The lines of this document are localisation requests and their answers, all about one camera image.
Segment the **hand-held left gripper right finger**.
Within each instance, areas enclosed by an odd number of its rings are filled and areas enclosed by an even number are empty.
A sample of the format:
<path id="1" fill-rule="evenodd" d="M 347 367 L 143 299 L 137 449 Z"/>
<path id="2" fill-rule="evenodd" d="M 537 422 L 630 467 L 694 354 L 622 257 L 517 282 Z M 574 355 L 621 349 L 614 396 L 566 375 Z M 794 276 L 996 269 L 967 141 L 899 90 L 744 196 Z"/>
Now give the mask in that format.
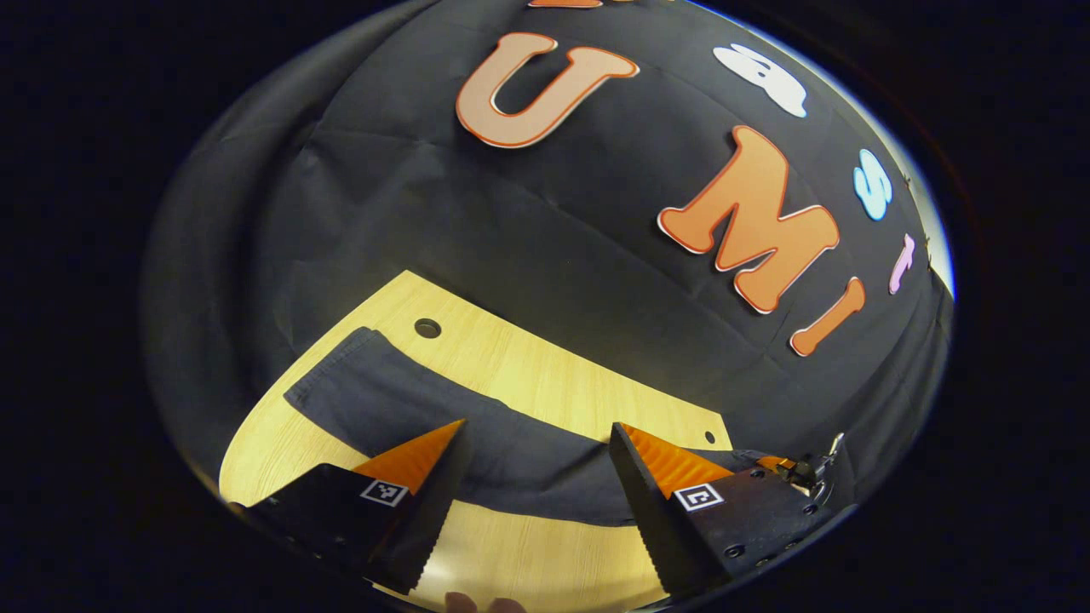
<path id="1" fill-rule="evenodd" d="M 712 461 L 617 422 L 608 443 L 641 539 L 674 600 L 708 593 L 771 568 L 834 518 L 746 450 Z"/>

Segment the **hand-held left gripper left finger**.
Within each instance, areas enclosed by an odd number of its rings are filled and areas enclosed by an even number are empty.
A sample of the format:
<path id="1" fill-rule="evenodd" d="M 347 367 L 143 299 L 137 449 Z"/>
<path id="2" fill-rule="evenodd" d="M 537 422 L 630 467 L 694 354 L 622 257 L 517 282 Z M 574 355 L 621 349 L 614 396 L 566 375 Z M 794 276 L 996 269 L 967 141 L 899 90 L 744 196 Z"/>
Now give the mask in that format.
<path id="1" fill-rule="evenodd" d="M 456 419 L 354 461 L 312 461 L 272 484 L 228 491 L 249 526 L 350 579 L 411 593 L 471 462 L 467 419 Z"/>

